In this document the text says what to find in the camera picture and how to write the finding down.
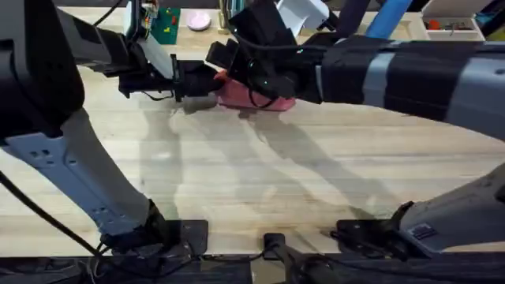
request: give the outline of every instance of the white shelf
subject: white shelf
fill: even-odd
[[[426,31],[428,38],[435,41],[482,41],[481,33],[477,31]]]

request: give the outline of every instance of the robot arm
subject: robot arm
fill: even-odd
[[[247,25],[251,17],[261,17],[258,11],[270,15],[268,28]],[[337,29],[293,46],[290,30],[269,1],[255,2],[230,23],[238,44],[214,43],[208,61],[262,95],[380,107],[505,139],[502,43],[342,38]],[[341,220],[336,233],[346,247],[365,255],[370,252],[364,243],[401,259],[504,241],[504,190],[500,166],[433,200],[408,203],[389,220]]]
[[[0,17],[9,22],[0,29],[2,149],[37,169],[86,212],[114,251],[150,254],[177,245],[181,227],[165,221],[128,182],[96,137],[76,64],[119,77],[126,95],[174,90],[176,99],[218,88],[215,71],[175,56],[147,60],[156,42],[147,51],[141,47],[136,40],[145,41],[148,30],[138,26],[123,36],[58,11],[51,0],[2,4]],[[171,75],[155,67],[161,63]]]

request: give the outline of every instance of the gray panel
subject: gray panel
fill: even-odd
[[[65,33],[65,37],[70,45],[73,56],[78,58],[93,58],[97,61],[96,63],[112,62],[109,51],[105,48],[102,42],[93,43],[90,40],[83,39],[73,21],[73,16],[61,11],[60,9],[56,9],[56,11],[58,12],[63,32]],[[95,34],[93,36],[103,41],[96,29],[94,32]]]
[[[321,65],[316,66],[316,83],[321,102],[323,101],[323,79],[321,78]]]
[[[42,133],[10,137],[4,150],[48,178],[95,221],[102,234],[123,234],[143,226],[149,201],[107,154],[85,110],[75,113],[62,131],[58,138]]]
[[[472,58],[454,90],[446,122],[505,140],[505,61]]]
[[[377,55],[368,67],[365,82],[363,83],[363,93],[365,101],[363,104],[374,107],[384,107],[384,96],[387,87],[387,68],[395,57],[394,53],[383,53]]]
[[[400,232],[428,254],[457,245],[505,240],[505,206],[496,199],[505,164],[489,175],[432,200],[415,203]]]

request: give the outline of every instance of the black cable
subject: black cable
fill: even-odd
[[[172,91],[172,90],[170,90],[171,95],[167,95],[167,96],[164,96],[164,97],[161,97],[161,98],[156,98],[156,97],[154,97],[152,95],[149,95],[147,92],[141,92],[141,93],[143,93],[144,95],[148,96],[149,99],[151,99],[151,100],[153,100],[155,102],[159,102],[159,101],[162,101],[164,99],[172,99],[174,97],[174,91]]]
[[[117,2],[115,2],[112,5],[112,7],[107,11],[107,13],[103,14],[103,16],[100,17],[93,25],[95,27],[98,27],[99,24],[102,24],[102,22],[105,19],[107,19],[112,14],[112,12],[114,12],[121,5],[122,2],[123,2],[123,0],[118,0]]]
[[[265,253],[270,252],[270,251],[275,251],[274,248],[276,248],[278,245],[272,245],[270,247],[266,247],[261,253],[255,255],[255,256],[246,256],[238,259],[231,259],[231,258],[218,258],[215,256],[202,256],[201,259],[205,261],[213,261],[213,262],[218,262],[218,263],[250,263],[253,262],[254,260],[258,260],[262,257],[264,257]]]
[[[247,81],[249,82],[249,86],[251,86],[251,87],[253,86],[253,84],[251,84],[251,80],[249,79],[249,74],[250,74],[250,69],[253,66],[253,64],[254,64],[254,59],[249,60],[249,63],[247,64]],[[271,106],[279,99],[279,97],[270,99],[264,105],[260,106],[256,103],[256,100],[254,99],[254,95],[253,95],[253,90],[251,88],[248,88],[248,94],[249,94],[249,101],[251,102],[251,104],[254,107],[259,108],[259,109],[266,109],[267,107]]]
[[[97,251],[95,248],[93,248],[89,243],[86,242],[85,239],[80,237],[79,235],[75,234],[71,229],[69,229],[67,226],[63,225],[61,222],[59,222],[57,219],[55,219],[53,216],[51,216],[49,213],[45,212],[39,205],[37,205],[35,202],[33,202],[29,197],[27,197],[22,191],[19,190],[19,188],[11,182],[10,179],[7,178],[7,176],[4,175],[2,171],[0,171],[0,183],[6,187],[6,189],[12,193],[22,204],[24,204],[26,207],[30,208],[32,211],[34,211],[40,218],[46,220],[46,222],[50,223],[54,228],[58,229],[71,239],[73,239],[76,243],[81,245],[83,248],[85,248],[87,251],[89,251],[94,257],[100,259],[100,261],[103,261],[105,263],[108,263],[112,268],[121,271],[126,274],[130,275],[135,275],[137,277],[141,278],[149,278],[149,279],[157,279],[157,278],[162,278],[170,275],[171,273],[178,271],[179,269],[183,268],[184,266],[188,265],[191,263],[194,259],[192,258],[189,261],[186,261],[176,267],[175,269],[172,269],[168,271],[167,273],[163,275],[143,275],[141,273],[137,273],[135,271],[130,271],[127,270],[123,267],[118,266],[116,263],[108,260],[106,257],[102,256],[99,251]]]

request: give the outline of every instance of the wooden tabletop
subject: wooden tabletop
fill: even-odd
[[[70,10],[86,21],[104,11]],[[113,14],[104,28],[120,29],[112,24],[119,17]],[[212,41],[226,38],[215,27],[201,33],[181,27],[178,45],[166,49],[203,59]],[[505,160],[498,140],[386,110],[299,101],[285,113],[252,113],[216,106],[212,98],[126,99],[116,79],[80,71],[85,108],[104,147],[167,219],[210,222],[209,253],[258,252],[267,232],[285,233],[304,251],[336,252],[320,231],[337,220],[387,218],[406,201],[448,192]],[[98,243],[91,219],[38,172],[3,152],[0,169]],[[0,191],[0,256],[87,254]]]

